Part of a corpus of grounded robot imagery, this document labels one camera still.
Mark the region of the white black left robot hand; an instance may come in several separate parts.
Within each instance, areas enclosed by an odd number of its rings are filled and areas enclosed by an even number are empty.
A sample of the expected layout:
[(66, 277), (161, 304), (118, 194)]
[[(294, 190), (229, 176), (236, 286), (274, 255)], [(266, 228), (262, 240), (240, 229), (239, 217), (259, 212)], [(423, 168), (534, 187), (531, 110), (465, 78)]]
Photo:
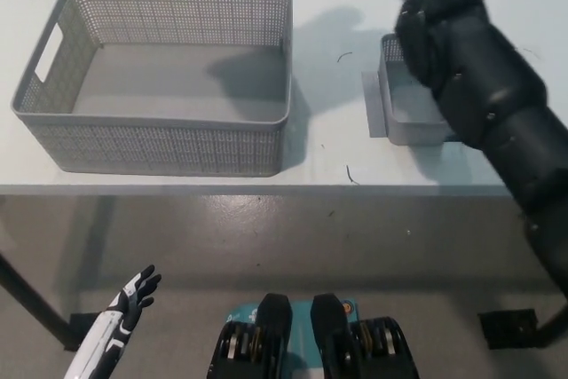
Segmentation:
[(142, 311), (154, 302), (162, 276), (154, 265), (135, 275), (98, 314), (65, 373), (66, 379), (107, 379), (116, 368)]

